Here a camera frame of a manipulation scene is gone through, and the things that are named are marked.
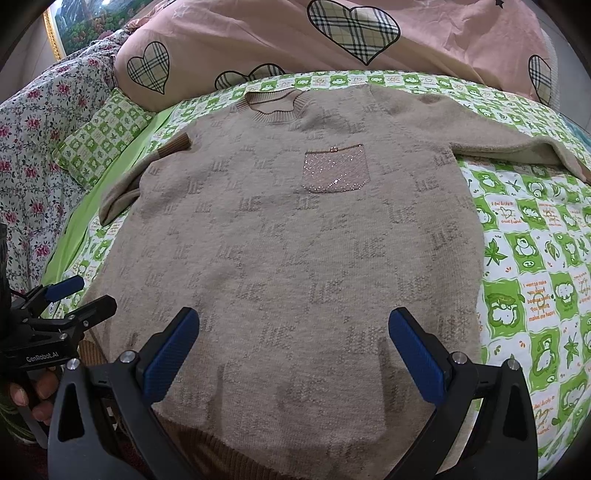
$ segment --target sparkly pocket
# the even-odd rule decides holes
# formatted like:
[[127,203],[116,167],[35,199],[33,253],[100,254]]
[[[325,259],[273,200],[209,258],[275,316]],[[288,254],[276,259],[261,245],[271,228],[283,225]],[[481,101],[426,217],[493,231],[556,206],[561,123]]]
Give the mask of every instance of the sparkly pocket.
[[362,144],[306,152],[301,185],[312,193],[357,190],[369,182]]

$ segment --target plaid heart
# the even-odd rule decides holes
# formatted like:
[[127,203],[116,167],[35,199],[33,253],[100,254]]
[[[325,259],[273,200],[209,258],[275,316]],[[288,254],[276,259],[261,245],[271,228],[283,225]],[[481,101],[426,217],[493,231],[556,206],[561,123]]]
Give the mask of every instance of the plaid heart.
[[135,83],[164,95],[164,85],[170,73],[168,50],[159,41],[148,43],[143,57],[131,57],[127,73]]
[[224,88],[230,88],[234,85],[250,82],[251,80],[274,77],[275,75],[285,75],[285,70],[274,63],[264,63],[255,67],[248,75],[236,72],[235,70],[221,72],[215,82],[213,82],[213,85],[216,90],[223,90]]
[[530,57],[530,80],[534,84],[540,103],[549,105],[552,98],[552,69],[539,55]]
[[366,66],[400,38],[396,20],[379,8],[347,8],[332,0],[313,0],[307,10],[320,33]]

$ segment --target sweater collar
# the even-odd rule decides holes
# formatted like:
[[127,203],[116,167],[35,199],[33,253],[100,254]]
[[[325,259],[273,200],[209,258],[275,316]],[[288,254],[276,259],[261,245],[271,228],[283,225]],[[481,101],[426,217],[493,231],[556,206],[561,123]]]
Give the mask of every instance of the sweater collar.
[[[262,103],[273,102],[285,98],[292,92],[299,92],[293,100],[293,108],[290,110],[275,110],[270,113],[264,113],[257,109]],[[274,124],[293,122],[300,116],[302,109],[309,103],[311,95],[295,88],[279,90],[276,92],[247,92],[246,95],[238,100],[234,106],[238,112],[246,112],[253,120],[257,122]]]

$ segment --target pink floral pattern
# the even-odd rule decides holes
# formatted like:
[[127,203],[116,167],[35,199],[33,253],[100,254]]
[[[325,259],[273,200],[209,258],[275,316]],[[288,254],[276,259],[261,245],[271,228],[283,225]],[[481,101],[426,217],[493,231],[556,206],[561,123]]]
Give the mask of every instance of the pink floral pattern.
[[83,189],[51,160],[60,141],[89,121],[116,86],[119,30],[53,65],[0,105],[0,221],[8,224],[8,279],[39,284]]

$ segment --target finger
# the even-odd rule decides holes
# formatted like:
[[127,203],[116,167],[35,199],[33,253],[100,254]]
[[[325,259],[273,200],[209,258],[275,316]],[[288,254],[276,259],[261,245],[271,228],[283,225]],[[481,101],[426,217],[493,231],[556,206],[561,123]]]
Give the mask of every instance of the finger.
[[9,389],[10,397],[16,405],[18,405],[19,407],[26,407],[27,405],[29,405],[29,398],[27,397],[27,392],[25,392],[20,385],[16,385],[16,383],[11,383]]
[[57,390],[59,381],[53,372],[44,372],[37,383],[35,384],[35,391],[41,400],[51,397]]
[[33,418],[37,421],[46,421],[51,419],[53,413],[53,403],[42,401],[38,406],[31,410]]

